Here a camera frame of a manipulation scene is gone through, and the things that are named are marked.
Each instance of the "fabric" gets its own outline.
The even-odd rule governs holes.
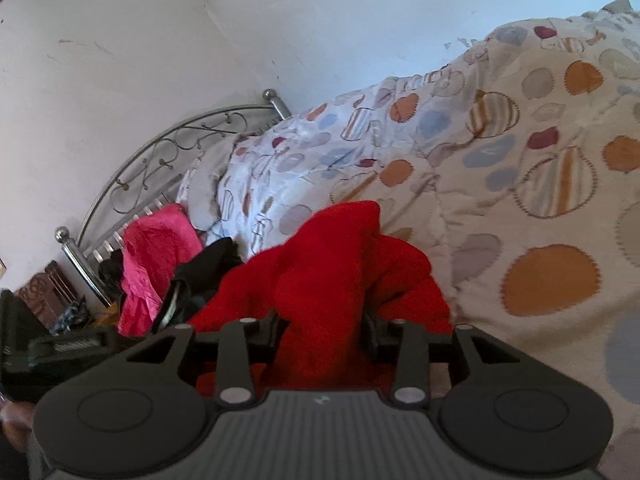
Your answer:
[[[238,140],[238,136],[223,137],[194,160],[180,183],[176,202],[185,207],[199,231],[207,231],[220,221],[216,190]]]
[[[261,387],[388,386],[388,367],[374,366],[358,344],[364,308],[433,332],[450,325],[427,257],[380,235],[379,216],[375,202],[317,213],[284,245],[229,272],[190,323],[197,332],[219,330],[272,309],[289,320],[273,365],[258,374]]]
[[[382,232],[429,257],[452,322],[595,389],[615,421],[606,463],[639,471],[639,131],[640,14],[509,23],[238,144],[210,234],[249,258],[375,200]]]
[[[120,323],[120,305],[113,302],[105,312],[94,314],[95,321],[91,326],[118,326]]]
[[[165,326],[187,322],[217,293],[220,281],[226,273],[239,265],[242,265],[242,261],[231,238],[217,240],[196,254],[191,261],[179,265],[152,324],[152,332],[161,327],[172,302],[174,286],[180,285],[177,308]]]
[[[133,222],[124,231],[126,298],[118,331],[142,336],[158,314],[175,268],[202,250],[202,243],[179,204]]]
[[[98,264],[98,277],[102,280],[107,292],[118,304],[122,304],[124,293],[122,291],[122,277],[124,275],[124,262],[122,249],[116,249],[110,256]]]
[[[92,322],[91,313],[86,306],[86,297],[75,300],[58,316],[55,325],[49,329],[51,335],[81,330]]]

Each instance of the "red towel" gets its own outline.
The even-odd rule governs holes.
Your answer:
[[[202,242],[178,204],[133,222],[124,231],[124,276],[118,332],[141,336],[158,315],[175,267],[202,250]]]
[[[375,202],[316,213],[284,245],[229,272],[190,323],[197,332],[215,331],[275,309],[290,324],[275,362],[254,367],[259,388],[386,389],[389,367],[373,365],[360,348],[364,308],[432,332],[451,330],[429,260],[408,243],[380,234]],[[198,389],[211,393],[210,381],[199,381]]]

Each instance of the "pink cloth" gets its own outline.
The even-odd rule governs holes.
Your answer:
[[[140,218],[124,231],[124,277],[127,297],[118,332],[140,336],[151,328],[175,267],[190,261],[202,243],[182,207],[171,204]]]

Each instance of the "round pad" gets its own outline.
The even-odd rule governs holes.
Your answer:
[[[72,381],[51,390],[33,424],[45,455],[88,478],[142,476],[178,460],[206,423],[204,400],[175,375],[152,367],[159,368],[128,364],[130,374],[120,384]]]
[[[440,424],[465,454],[516,474],[554,474],[593,464],[612,431],[608,406],[588,388],[460,383]]]
[[[557,428],[569,415],[558,396],[540,390],[514,390],[495,401],[495,413],[516,430],[549,431]]]
[[[107,390],[87,397],[78,407],[78,418],[96,431],[133,430],[153,413],[153,402],[134,390]]]

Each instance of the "bed frame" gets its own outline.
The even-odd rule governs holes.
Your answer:
[[[131,222],[175,201],[184,172],[196,156],[226,136],[260,135],[291,117],[275,90],[265,90],[262,97],[267,103],[217,108],[158,134],[107,181],[76,238],[65,226],[56,229],[63,253],[102,304],[108,307],[115,298],[98,276],[98,265],[123,248],[122,235]]]

